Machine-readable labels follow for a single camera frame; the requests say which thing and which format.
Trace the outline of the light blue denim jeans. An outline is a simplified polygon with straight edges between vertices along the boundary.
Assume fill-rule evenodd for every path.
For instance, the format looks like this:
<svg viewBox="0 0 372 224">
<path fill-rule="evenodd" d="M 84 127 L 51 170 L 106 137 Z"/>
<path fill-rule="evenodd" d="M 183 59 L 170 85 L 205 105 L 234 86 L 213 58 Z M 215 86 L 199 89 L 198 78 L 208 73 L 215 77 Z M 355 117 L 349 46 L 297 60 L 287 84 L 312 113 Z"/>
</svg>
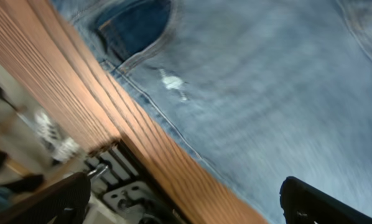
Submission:
<svg viewBox="0 0 372 224">
<path fill-rule="evenodd" d="M 271 223 L 294 176 L 372 217 L 372 1 L 53 0 L 95 59 Z"/>
</svg>

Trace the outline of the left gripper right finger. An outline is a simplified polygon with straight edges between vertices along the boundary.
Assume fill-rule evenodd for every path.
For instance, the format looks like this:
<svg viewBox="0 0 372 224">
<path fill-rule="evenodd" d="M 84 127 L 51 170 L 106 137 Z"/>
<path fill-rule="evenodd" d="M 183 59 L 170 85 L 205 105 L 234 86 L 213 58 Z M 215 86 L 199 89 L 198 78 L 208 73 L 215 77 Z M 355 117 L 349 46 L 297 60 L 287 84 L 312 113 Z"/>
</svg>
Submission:
<svg viewBox="0 0 372 224">
<path fill-rule="evenodd" d="M 372 224 L 372 218 L 289 176 L 280 189 L 287 224 Z"/>
</svg>

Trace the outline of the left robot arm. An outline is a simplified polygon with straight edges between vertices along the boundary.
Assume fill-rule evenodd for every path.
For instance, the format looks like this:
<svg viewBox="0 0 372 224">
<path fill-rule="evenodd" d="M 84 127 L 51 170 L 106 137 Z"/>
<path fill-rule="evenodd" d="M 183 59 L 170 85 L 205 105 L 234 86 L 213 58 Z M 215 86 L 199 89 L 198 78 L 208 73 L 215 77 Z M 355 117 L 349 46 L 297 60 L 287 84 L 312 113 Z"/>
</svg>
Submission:
<svg viewBox="0 0 372 224">
<path fill-rule="evenodd" d="M 167 198 L 144 166 L 122 144 L 133 171 L 125 183 L 103 195 L 103 201 L 133 223 L 182 223 L 182 213 Z M 340 161 L 309 173 L 296 158 L 292 170 L 279 175 L 267 168 L 243 171 L 245 159 L 220 162 L 232 168 L 230 182 L 246 184 L 254 208 L 271 223 L 372 223 L 372 172 L 343 167 Z M 0 212 L 0 223 L 81 223 L 92 183 L 109 166 L 101 163 L 89 173 L 77 172 Z"/>
</svg>

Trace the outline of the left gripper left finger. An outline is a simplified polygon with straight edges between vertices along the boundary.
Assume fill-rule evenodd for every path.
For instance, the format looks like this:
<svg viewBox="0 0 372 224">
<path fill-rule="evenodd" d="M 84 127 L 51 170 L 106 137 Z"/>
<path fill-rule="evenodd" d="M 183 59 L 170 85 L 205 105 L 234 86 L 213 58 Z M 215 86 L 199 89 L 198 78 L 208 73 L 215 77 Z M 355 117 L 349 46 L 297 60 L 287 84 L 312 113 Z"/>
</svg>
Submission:
<svg viewBox="0 0 372 224">
<path fill-rule="evenodd" d="M 90 178 L 77 172 L 0 212 L 0 224 L 82 224 L 90 195 Z"/>
</svg>

